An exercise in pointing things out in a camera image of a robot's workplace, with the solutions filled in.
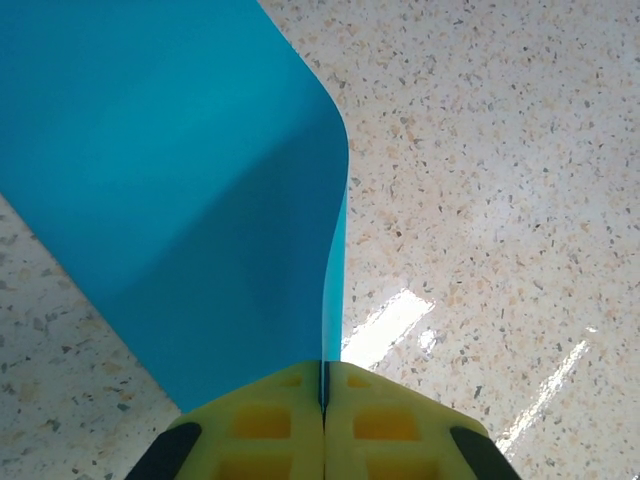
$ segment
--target curved blue edge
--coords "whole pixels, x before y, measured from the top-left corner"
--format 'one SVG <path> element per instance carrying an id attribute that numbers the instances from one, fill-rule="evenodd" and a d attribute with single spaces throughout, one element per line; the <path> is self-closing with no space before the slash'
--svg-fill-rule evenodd
<path id="1" fill-rule="evenodd" d="M 346 132 L 257 2 L 4 2 L 0 42 L 0 192 L 181 409 L 339 358 Z"/>

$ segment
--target blue plastic sheet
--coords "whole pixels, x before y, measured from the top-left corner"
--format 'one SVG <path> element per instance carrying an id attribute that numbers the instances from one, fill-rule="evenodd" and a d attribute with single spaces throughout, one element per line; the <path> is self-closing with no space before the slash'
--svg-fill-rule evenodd
<path id="1" fill-rule="evenodd" d="M 257 2 L 3 2 L 0 45 L 0 192 L 180 408 L 338 358 L 346 133 Z"/>

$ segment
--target speckled floor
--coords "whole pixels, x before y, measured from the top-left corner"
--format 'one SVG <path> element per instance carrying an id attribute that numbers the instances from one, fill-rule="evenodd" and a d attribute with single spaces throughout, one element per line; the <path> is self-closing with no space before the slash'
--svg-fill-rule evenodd
<path id="1" fill-rule="evenodd" d="M 349 131 L 345 357 L 525 478 L 638 474 L 640 4 L 262 3 Z M 6 203 L 0 384 L 7 479 L 122 478 L 179 413 Z"/>

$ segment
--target terrazzo floor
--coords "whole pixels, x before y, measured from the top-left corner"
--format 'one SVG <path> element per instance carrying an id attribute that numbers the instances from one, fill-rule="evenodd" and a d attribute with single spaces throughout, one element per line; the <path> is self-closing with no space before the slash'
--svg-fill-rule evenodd
<path id="1" fill-rule="evenodd" d="M 638 478 L 640 3 L 262 4 L 349 132 L 344 357 L 523 478 Z M 123 478 L 179 414 L 3 200 L 0 385 L 6 479 Z"/>

